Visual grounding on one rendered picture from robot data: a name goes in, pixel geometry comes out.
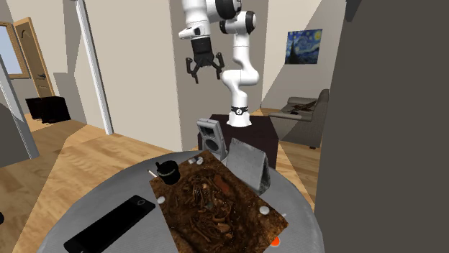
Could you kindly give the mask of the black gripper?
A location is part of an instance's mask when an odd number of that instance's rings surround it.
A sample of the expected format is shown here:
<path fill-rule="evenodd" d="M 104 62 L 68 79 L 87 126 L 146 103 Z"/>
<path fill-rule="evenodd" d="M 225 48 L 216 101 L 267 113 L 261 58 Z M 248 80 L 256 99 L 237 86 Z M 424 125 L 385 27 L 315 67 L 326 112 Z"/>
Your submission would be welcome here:
<path fill-rule="evenodd" d="M 194 54 L 194 59 L 186 58 L 186 72 L 199 83 L 197 72 L 200 68 L 205 66 L 212 66 L 216 70 L 217 79 L 221 79 L 222 69 L 225 66 L 222 53 L 218 52 L 215 56 L 212 51 L 212 43 L 209 37 L 203 37 L 191 40 L 191 46 Z M 193 61 L 196 63 L 194 68 L 191 68 Z"/>

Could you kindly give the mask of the grey loudspeaker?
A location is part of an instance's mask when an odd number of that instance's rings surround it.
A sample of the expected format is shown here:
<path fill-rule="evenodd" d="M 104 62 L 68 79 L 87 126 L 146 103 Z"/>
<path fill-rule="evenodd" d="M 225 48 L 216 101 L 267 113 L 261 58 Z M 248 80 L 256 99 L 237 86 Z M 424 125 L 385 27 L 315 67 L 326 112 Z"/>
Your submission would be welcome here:
<path fill-rule="evenodd" d="M 208 150 L 219 161 L 224 162 L 227 158 L 227 149 L 219 122 L 200 118 L 196 124 L 201 137 L 199 150 Z"/>

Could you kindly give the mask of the dark robot stand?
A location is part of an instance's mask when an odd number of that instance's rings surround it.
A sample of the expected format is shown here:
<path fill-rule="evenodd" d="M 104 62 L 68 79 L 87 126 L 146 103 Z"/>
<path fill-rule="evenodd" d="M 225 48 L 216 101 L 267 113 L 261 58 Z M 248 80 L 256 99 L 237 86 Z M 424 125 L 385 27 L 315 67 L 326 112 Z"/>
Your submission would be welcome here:
<path fill-rule="evenodd" d="M 279 139 L 268 116 L 250 116 L 251 125 L 246 127 L 233 127 L 227 124 L 228 114 L 212 114 L 209 119 L 219 122 L 227 151 L 232 138 L 238 139 L 264 151 L 268 157 L 268 165 L 273 169 L 276 168 Z M 201 137 L 198 133 L 198 146 L 200 141 Z"/>

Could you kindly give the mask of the blue night sky painting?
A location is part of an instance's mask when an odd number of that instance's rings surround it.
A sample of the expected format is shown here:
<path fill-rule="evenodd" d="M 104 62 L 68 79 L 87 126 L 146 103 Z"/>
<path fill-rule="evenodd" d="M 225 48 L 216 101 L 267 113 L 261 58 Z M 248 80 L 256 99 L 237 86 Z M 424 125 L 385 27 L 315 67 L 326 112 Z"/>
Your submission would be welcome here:
<path fill-rule="evenodd" d="M 322 29 L 288 32 L 285 64 L 317 64 L 321 39 Z"/>

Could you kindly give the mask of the black cup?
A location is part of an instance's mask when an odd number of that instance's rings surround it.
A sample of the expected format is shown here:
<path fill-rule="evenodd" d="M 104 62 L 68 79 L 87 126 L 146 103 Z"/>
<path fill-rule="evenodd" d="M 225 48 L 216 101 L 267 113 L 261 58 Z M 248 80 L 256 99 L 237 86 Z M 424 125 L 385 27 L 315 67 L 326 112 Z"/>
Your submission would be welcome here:
<path fill-rule="evenodd" d="M 163 163 L 156 162 L 157 174 L 166 185 L 176 184 L 181 177 L 176 161 L 167 160 Z"/>

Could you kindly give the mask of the grey sofa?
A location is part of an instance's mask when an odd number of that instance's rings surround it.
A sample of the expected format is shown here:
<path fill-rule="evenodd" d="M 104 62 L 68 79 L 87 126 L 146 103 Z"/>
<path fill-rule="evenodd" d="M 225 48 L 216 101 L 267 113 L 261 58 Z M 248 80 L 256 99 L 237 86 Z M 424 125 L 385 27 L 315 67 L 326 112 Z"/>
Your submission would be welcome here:
<path fill-rule="evenodd" d="M 270 117 L 280 141 L 319 148 L 327 115 L 329 89 L 318 98 L 290 97 L 287 104 Z"/>

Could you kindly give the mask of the brown patterned board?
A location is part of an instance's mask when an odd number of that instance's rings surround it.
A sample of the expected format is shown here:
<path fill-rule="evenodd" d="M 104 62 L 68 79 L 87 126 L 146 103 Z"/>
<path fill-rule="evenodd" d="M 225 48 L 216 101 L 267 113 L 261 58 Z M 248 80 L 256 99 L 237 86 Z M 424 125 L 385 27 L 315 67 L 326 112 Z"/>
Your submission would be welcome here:
<path fill-rule="evenodd" d="M 198 157 L 201 165 L 178 164 L 176 184 L 159 176 L 150 181 L 155 197 L 165 197 L 160 209 L 178 253 L 264 253 L 289 225 L 286 219 L 211 152 Z"/>

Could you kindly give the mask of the black low cabinet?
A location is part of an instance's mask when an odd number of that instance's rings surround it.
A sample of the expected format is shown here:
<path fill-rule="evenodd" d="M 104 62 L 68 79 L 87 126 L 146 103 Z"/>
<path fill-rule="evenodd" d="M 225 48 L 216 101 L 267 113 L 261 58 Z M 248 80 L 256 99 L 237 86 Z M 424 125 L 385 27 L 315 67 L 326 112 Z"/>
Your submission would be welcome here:
<path fill-rule="evenodd" d="M 60 96 L 42 98 L 26 98 L 27 107 L 33 119 L 40 119 L 42 123 L 54 124 L 71 120 L 65 99 Z"/>

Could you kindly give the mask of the round grey table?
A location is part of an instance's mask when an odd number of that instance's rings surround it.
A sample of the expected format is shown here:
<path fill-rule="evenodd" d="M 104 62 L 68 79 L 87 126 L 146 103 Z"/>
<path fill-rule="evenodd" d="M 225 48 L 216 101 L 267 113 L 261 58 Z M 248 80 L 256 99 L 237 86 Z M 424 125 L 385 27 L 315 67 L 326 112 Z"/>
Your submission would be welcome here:
<path fill-rule="evenodd" d="M 128 167 L 96 186 L 76 201 L 51 228 L 35 253 L 68 253 L 63 244 L 88 225 L 134 195 L 156 203 L 150 180 L 155 163 L 177 163 L 196 156 L 196 151 L 174 152 Z M 274 169 L 270 188 L 261 196 L 288 222 L 278 247 L 264 253 L 325 253 L 322 232 L 314 212 L 296 186 Z M 153 209 L 103 253 L 178 253 L 160 208 Z"/>

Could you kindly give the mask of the brown wooden door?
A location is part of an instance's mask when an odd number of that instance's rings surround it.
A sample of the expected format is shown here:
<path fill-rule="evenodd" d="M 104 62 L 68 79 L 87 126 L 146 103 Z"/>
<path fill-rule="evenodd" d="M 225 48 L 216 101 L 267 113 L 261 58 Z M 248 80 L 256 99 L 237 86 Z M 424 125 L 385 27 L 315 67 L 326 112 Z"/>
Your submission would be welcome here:
<path fill-rule="evenodd" d="M 54 96 L 45 60 L 30 17 L 13 23 L 24 59 L 39 97 Z"/>

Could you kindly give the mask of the wood framed window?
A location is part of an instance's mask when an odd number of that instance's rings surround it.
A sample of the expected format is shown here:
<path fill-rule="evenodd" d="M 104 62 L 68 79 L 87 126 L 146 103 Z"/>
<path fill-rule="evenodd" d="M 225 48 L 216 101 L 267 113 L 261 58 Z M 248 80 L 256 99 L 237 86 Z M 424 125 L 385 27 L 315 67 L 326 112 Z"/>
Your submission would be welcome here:
<path fill-rule="evenodd" d="M 16 33 L 8 22 L 0 22 L 0 56 L 11 79 L 30 77 Z"/>

